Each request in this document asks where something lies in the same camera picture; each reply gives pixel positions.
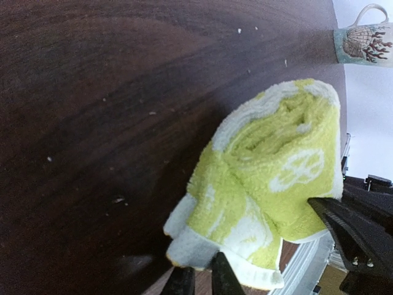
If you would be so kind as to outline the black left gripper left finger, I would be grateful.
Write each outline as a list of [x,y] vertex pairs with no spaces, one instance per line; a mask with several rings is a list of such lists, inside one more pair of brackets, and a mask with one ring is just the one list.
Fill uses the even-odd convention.
[[194,295],[195,270],[175,267],[164,286],[164,295]]

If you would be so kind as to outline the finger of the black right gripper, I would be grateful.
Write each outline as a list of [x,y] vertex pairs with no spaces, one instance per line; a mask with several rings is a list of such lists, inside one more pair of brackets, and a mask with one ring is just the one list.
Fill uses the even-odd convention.
[[342,201],[392,236],[392,184],[369,175],[366,180],[347,176]]
[[310,198],[351,272],[392,276],[392,197]]

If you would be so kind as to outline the green crocodile pattern towel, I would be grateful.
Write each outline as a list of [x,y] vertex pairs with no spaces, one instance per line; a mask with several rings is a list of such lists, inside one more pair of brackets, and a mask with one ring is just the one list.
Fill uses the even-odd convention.
[[242,285],[282,288],[282,244],[327,232],[308,199],[342,191],[336,90],[314,79],[272,85],[231,112],[203,149],[163,227],[166,256],[203,270],[222,252]]

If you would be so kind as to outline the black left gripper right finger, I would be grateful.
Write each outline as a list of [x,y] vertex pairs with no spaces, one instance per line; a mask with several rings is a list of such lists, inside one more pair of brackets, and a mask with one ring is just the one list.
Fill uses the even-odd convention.
[[213,295],[245,295],[225,254],[218,252],[211,261]]

